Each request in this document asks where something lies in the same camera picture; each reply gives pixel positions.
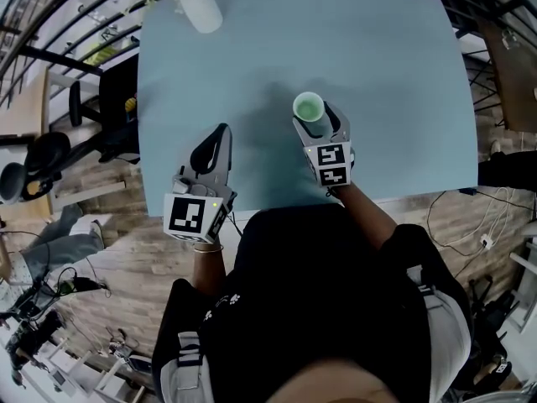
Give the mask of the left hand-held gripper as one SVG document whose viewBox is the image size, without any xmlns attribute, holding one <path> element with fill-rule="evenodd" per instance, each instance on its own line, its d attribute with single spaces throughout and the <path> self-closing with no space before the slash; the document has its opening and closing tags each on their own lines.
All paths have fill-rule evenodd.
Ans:
<svg viewBox="0 0 537 403">
<path fill-rule="evenodd" d="M 214 243 L 237 196 L 228 185 L 232 163 L 232 131 L 220 123 L 190 155 L 190 167 L 174 176 L 164 195 L 163 229 L 178 240 Z"/>
</svg>

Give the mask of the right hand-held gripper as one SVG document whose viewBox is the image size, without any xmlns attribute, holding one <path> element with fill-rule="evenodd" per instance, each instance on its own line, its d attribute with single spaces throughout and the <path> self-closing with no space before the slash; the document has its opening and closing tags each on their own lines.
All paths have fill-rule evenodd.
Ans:
<svg viewBox="0 0 537 403">
<path fill-rule="evenodd" d="M 324 101 L 324 108 L 332 128 L 331 136 L 313 134 L 297 116 L 293 116 L 292 121 L 318 186 L 332 192 L 351 184 L 355 154 L 347 117 L 327 101 Z"/>
</svg>

